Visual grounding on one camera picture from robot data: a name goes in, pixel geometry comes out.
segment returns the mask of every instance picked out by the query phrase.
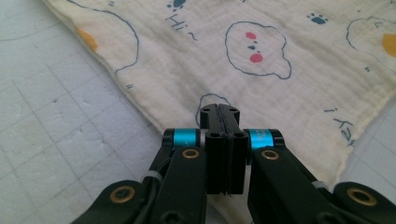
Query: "muslin blanket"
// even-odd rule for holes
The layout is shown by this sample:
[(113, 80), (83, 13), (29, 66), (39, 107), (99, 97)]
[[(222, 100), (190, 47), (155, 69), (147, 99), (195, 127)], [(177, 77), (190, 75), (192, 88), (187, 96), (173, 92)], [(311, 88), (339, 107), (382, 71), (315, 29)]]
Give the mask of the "muslin blanket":
[[(330, 187), (396, 93), (391, 0), (44, 1), (160, 132), (232, 105), (241, 128), (279, 129)], [(209, 200), (249, 223), (246, 198)]]

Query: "yellow spot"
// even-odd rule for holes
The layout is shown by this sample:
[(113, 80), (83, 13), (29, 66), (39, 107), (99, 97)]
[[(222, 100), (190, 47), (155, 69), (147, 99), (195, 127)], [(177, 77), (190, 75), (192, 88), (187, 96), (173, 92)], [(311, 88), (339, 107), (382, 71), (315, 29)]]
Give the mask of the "yellow spot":
[(88, 34), (87, 32), (85, 32), (77, 27), (76, 27), (76, 30), (77, 30), (78, 34), (81, 36), (81, 38), (85, 41), (85, 43), (87, 43), (88, 46), (90, 46), (90, 48), (93, 51), (96, 51), (96, 49), (98, 48), (98, 45), (96, 44), (95, 38), (93, 38), (90, 34)]
[(390, 55), (396, 58), (396, 35), (384, 34), (382, 47)]

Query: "red dot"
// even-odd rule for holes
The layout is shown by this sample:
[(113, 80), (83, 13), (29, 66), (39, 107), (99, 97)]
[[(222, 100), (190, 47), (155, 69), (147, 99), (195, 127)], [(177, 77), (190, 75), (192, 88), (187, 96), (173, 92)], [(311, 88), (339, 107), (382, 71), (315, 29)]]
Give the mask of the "red dot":
[(259, 53), (255, 53), (250, 56), (250, 61), (253, 63), (260, 63), (260, 62), (262, 62), (262, 59), (263, 59), (263, 57)]
[(247, 32), (247, 33), (246, 33), (246, 36), (247, 36), (247, 38), (249, 38), (249, 39), (256, 39), (256, 38), (257, 38), (256, 35), (253, 34), (253, 33), (251, 33), (251, 32)]

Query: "blue paw print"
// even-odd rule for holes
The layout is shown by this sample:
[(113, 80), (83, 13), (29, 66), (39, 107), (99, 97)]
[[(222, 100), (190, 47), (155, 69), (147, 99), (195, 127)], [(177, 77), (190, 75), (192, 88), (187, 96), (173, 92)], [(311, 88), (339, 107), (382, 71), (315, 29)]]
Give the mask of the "blue paw print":
[(324, 18), (322, 15), (315, 15), (315, 13), (311, 13), (310, 16), (306, 16), (306, 17), (311, 19), (312, 22), (319, 25), (326, 23), (326, 21), (329, 21), (327, 18)]

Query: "cutting mat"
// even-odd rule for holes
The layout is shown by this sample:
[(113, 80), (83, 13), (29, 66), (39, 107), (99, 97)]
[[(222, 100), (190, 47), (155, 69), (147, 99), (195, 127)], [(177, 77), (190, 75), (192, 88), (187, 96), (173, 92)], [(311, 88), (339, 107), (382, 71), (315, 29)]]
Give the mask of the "cutting mat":
[[(0, 223), (69, 223), (110, 183), (139, 180), (161, 134), (41, 1), (2, 0), (0, 11)], [(396, 203), (394, 136), (396, 100), (343, 181)], [(209, 206), (211, 222), (222, 219)]]

